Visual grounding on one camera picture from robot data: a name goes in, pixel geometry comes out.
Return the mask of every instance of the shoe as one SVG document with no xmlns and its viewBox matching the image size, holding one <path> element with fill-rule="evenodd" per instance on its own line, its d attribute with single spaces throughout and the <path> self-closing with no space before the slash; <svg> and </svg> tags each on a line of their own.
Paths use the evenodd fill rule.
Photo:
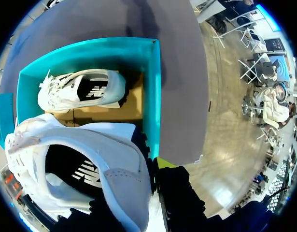
<svg viewBox="0 0 297 232">
<path fill-rule="evenodd" d="M 145 158 L 131 142 L 132 133 L 118 136 L 122 128 L 115 134 L 113 127 L 68 128 L 51 114 L 27 119 L 6 137 L 9 169 L 24 193 L 55 220 L 67 218 L 70 208 L 89 214 L 95 192 L 103 191 L 126 231 L 145 231 L 152 192 Z"/>
<path fill-rule="evenodd" d="M 38 94 L 38 104 L 44 111 L 66 113 L 70 109 L 92 105 L 120 108 L 118 101 L 126 91 L 126 81 L 121 74 L 89 69 L 48 77 L 49 72 L 40 84 Z"/>
</svg>

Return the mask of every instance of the new balance logo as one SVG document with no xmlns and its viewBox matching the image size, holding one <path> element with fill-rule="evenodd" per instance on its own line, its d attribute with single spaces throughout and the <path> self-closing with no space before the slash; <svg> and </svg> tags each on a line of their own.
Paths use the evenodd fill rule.
<svg viewBox="0 0 297 232">
<path fill-rule="evenodd" d="M 102 97 L 104 94 L 105 86 L 99 87 L 95 86 L 86 97 Z"/>
<path fill-rule="evenodd" d="M 100 180 L 98 168 L 95 169 L 92 162 L 85 160 L 85 164 L 82 164 L 81 168 L 78 168 L 78 171 L 76 171 L 72 177 L 78 180 L 84 177 L 85 183 L 101 188 L 101 183 L 98 182 L 98 180 Z"/>
</svg>

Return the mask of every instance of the shoe laces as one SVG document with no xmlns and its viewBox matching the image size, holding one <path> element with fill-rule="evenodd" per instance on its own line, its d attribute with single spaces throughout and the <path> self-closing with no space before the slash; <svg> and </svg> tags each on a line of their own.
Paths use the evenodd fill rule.
<svg viewBox="0 0 297 232">
<path fill-rule="evenodd" d="M 61 78 L 57 78 L 54 76 L 48 76 L 50 73 L 50 70 L 48 71 L 43 83 L 39 84 L 39 87 L 41 89 L 44 89 L 47 91 L 48 94 L 48 104 L 52 107 L 55 107 L 57 102 L 60 102 L 61 99 L 59 98 L 59 92 L 63 87 L 72 79 L 74 79 L 76 76 L 72 75 L 73 73 L 69 73 L 66 76 L 63 76 Z"/>
<path fill-rule="evenodd" d="M 9 149 L 7 150 L 8 165 L 12 167 L 12 171 L 22 174 L 27 169 L 20 155 L 27 153 L 25 148 L 29 148 L 32 145 L 36 145 L 40 142 L 40 139 L 34 136 L 25 136 L 24 133 L 29 130 L 29 123 L 37 120 L 43 120 L 40 118 L 30 118 L 23 121 L 20 125 L 17 124 L 17 118 L 15 121 L 15 130 L 12 134 L 8 135 Z"/>
</svg>

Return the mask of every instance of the shoebox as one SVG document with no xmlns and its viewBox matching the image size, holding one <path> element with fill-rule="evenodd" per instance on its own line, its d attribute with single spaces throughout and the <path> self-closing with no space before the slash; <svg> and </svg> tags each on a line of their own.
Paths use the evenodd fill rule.
<svg viewBox="0 0 297 232">
<path fill-rule="evenodd" d="M 128 122 L 142 126 L 143 119 L 143 73 L 124 75 L 127 80 L 127 96 L 118 109 L 90 106 L 74 109 L 74 123 L 84 125 L 90 122 Z"/>
<path fill-rule="evenodd" d="M 87 107 L 74 110 L 73 125 L 92 121 L 141 123 L 147 136 L 152 158 L 159 153 L 161 117 L 160 44 L 157 39 L 136 37 L 100 38 L 52 51 L 21 70 L 17 86 L 18 122 L 44 114 L 38 106 L 39 84 L 49 70 L 58 76 L 86 69 L 119 71 L 130 83 L 125 70 L 142 73 L 142 78 L 129 88 L 120 109 Z M 60 122 L 71 124 L 71 114 L 55 115 Z"/>
</svg>

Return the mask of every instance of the polished concrete floor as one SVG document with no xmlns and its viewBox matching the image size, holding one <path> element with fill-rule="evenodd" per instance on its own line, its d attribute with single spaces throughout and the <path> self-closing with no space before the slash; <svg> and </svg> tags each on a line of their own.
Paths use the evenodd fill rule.
<svg viewBox="0 0 297 232">
<path fill-rule="evenodd" d="M 243 96 L 252 91 L 253 85 L 240 80 L 242 65 L 238 59 L 252 58 L 251 49 L 240 42 L 237 31 L 225 36 L 223 48 L 217 39 L 212 39 L 214 32 L 208 23 L 204 22 L 200 28 L 207 57 L 211 107 L 203 156 L 199 163 L 186 168 L 192 187 L 206 203 L 205 214 L 212 216 L 229 209 L 243 197 L 262 167 L 268 147 L 262 140 L 256 140 L 261 135 L 260 129 L 241 115 Z"/>
</svg>

